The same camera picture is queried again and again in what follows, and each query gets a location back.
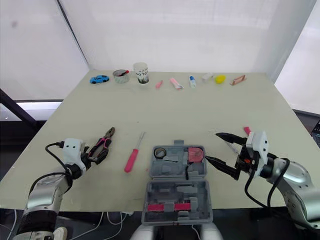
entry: small bottle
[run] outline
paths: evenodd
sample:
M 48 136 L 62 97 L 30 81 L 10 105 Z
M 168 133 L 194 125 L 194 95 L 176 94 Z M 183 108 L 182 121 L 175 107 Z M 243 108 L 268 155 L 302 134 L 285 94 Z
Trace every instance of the small bottle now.
M 197 86 L 196 80 L 194 76 L 190 76 L 189 78 L 190 78 L 190 87 L 194 89 Z

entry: red marker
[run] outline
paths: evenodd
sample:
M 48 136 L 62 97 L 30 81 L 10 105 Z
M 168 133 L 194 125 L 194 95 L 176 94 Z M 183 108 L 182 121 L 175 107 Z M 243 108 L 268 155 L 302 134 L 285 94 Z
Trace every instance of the red marker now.
M 138 152 L 139 152 L 139 147 L 140 147 L 140 144 L 141 144 L 141 141 L 142 139 L 144 138 L 144 135 L 145 135 L 145 131 L 143 131 L 140 135 L 140 138 L 139 138 L 139 141 L 136 145 L 136 147 L 132 150 L 132 153 L 128 159 L 128 162 L 126 163 L 125 165 L 125 168 L 124 168 L 124 171 L 126 173 L 130 173 L 132 168 L 134 167 L 134 164 L 135 164 L 135 161 L 136 161 L 136 158 L 138 156 Z
M 126 75 L 126 74 L 128 74 L 129 73 L 129 71 L 127 70 L 127 71 L 125 71 L 124 73 L 121 73 L 120 75 L 119 75 L 119 77 L 122 77 L 122 76 L 124 76 L 124 75 Z

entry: white cable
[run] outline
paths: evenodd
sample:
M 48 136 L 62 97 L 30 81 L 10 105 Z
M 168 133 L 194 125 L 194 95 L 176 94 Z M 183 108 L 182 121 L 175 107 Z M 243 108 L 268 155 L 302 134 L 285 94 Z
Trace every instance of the white cable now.
M 198 240 L 201 240 L 197 229 L 194 228 L 194 225 L 191 225 L 191 228 L 195 231 L 196 235 L 198 236 Z
M 12 232 L 11 229 L 10 229 L 10 227 L 7 227 L 6 225 L 3 225 L 3 224 L 0 224 L 0 226 L 1 226 L 1 227 L 4 227 L 4 228 L 8 229 L 8 231 Z
M 108 218 L 109 223 L 111 223 L 112 225 L 119 225 L 119 224 L 121 224 L 121 221 L 120 221 L 120 222 L 117 222 L 117 223 L 114 223 L 114 222 L 110 221 L 109 212 L 106 212 L 106 217 Z M 122 221 L 124 221 L 124 220 L 126 219 L 126 217 L 127 217 L 127 214 L 124 215 L 124 218 L 123 218 Z
M 120 232 L 121 232 L 121 230 L 122 230 L 122 223 L 124 222 L 123 221 L 123 219 L 122 219 L 122 213 L 120 212 L 120 219 L 121 219 L 121 222 L 120 222 L 120 229 L 119 229 L 119 231 L 115 234 L 115 235 L 112 235 L 112 236 L 110 236 L 110 237 L 108 237 L 108 238 L 105 238 L 105 239 L 103 239 L 103 240 L 109 240 L 109 239 L 112 239 L 112 238 L 114 238 L 115 236 L 117 236 Z
M 14 222 L 13 222 L 13 225 L 12 225 L 11 231 L 10 231 L 10 233 L 9 233 L 9 236 L 6 238 L 6 240 L 9 240 L 9 239 L 10 239 L 11 234 L 12 234 L 12 232 L 14 231 L 14 228 L 15 228 L 16 222 L 17 222 L 17 210 L 15 210 L 15 209 L 14 209 Z
M 75 237 L 71 238 L 70 240 L 78 239 L 78 238 L 82 237 L 83 235 L 86 235 L 86 234 L 91 233 L 92 231 L 96 230 L 100 226 L 103 216 L 104 216 L 104 212 L 101 213 L 100 221 L 99 221 L 99 223 L 97 224 L 97 226 L 95 228 L 93 228 L 93 229 L 91 229 L 89 231 L 86 231 L 84 233 L 81 233 L 80 235 L 75 236 Z

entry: toy car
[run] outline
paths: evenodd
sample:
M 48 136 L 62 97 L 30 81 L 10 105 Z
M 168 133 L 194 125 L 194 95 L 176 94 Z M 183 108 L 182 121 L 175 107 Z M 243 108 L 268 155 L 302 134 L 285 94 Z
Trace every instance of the toy car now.
M 91 84 L 105 83 L 107 81 L 109 81 L 109 77 L 106 75 L 98 75 L 90 79 Z

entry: white wall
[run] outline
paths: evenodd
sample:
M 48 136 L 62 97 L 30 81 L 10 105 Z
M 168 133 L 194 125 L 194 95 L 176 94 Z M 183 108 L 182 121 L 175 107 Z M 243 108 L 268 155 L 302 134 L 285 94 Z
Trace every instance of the white wall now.
M 319 0 L 275 86 L 293 109 L 320 114 Z
M 266 72 L 275 81 L 315 0 L 62 0 L 94 69 Z
M 0 87 L 12 99 L 64 99 L 88 70 L 56 1 L 0 1 Z

